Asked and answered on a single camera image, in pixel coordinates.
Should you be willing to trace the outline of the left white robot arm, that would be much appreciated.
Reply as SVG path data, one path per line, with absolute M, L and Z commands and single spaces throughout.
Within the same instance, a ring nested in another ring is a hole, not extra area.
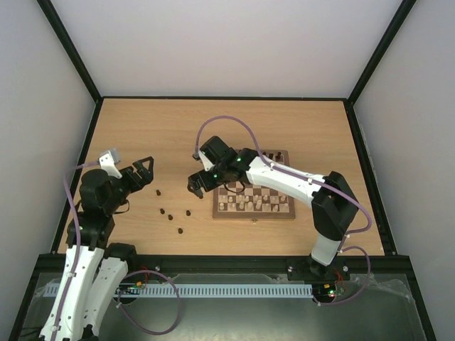
M 109 300 L 128 272 L 137 269 L 135 246 L 108 239 L 117 210 L 153 181 L 154 160 L 148 156 L 121 170 L 117 162 L 106 152 L 81 178 L 63 275 L 39 340 L 96 340 Z

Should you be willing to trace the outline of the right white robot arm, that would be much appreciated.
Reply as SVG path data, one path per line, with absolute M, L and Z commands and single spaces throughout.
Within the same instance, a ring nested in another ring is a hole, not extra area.
M 311 272 L 325 278 L 334 271 L 334 259 L 359 211 L 356 198 L 341 174 L 305 173 L 277 163 L 261 150 L 237 151 L 218 136 L 196 146 L 193 158 L 202 163 L 203 170 L 188 177 L 188 191 L 199 198 L 221 185 L 240 181 L 268 187 L 310 207 L 318 232 L 311 250 Z

